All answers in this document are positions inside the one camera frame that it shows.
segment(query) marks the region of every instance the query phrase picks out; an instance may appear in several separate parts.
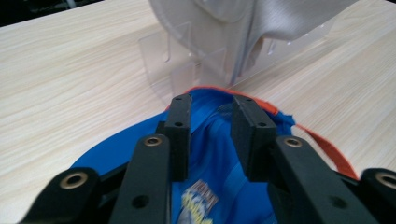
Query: blue cloth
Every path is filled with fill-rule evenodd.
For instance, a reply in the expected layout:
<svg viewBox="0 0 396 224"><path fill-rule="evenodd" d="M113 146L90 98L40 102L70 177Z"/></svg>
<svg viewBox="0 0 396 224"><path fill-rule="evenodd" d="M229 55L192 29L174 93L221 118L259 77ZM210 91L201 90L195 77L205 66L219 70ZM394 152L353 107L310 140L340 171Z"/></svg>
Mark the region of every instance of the blue cloth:
<svg viewBox="0 0 396 224"><path fill-rule="evenodd" d="M233 96L213 89L194 90L190 95L189 178L172 184L172 223L272 223L267 184L248 182L230 137ZM291 134L291 116L268 115L278 134ZM166 117L167 111L116 133L72 167L91 167L99 175L111 171L129 161L137 140L154 133Z"/></svg>

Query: printed label on blue bag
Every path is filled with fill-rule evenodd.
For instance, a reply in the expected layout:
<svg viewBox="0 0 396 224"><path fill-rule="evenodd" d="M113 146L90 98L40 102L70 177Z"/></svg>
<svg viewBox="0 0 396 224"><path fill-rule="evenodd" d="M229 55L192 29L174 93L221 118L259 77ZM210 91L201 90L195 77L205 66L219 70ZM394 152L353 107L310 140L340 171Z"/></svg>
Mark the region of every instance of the printed label on blue bag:
<svg viewBox="0 0 396 224"><path fill-rule="evenodd" d="M207 218L218 197L202 180L186 189L181 196L182 208L177 224L212 224Z"/></svg>

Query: wooden table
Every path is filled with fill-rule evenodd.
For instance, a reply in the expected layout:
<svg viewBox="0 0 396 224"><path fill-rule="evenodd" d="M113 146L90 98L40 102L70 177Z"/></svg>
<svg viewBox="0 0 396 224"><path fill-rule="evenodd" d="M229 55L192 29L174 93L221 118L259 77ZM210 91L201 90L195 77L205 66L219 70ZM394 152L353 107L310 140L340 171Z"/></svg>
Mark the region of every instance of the wooden table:
<svg viewBox="0 0 396 224"><path fill-rule="evenodd" d="M163 111L137 45L158 27L147 1L111 0L0 29L0 223L21 220L88 149ZM396 170L395 62L396 5L360 0L234 88L332 140L358 172Z"/></svg>

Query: transparent acrylic holder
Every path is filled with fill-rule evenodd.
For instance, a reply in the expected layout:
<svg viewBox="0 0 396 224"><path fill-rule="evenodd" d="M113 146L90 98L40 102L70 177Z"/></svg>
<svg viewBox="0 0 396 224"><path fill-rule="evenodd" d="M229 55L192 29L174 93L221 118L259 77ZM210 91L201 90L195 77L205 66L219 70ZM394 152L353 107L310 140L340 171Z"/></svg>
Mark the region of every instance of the transparent acrylic holder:
<svg viewBox="0 0 396 224"><path fill-rule="evenodd" d="M238 77L231 77L225 67L226 49L199 57L190 50L191 23L175 27L180 36L165 31L139 40L151 88L168 105L171 99L194 86L231 88L242 80L267 69L272 64L321 39L329 33L334 19L327 21L294 41L264 39L255 62Z"/></svg>

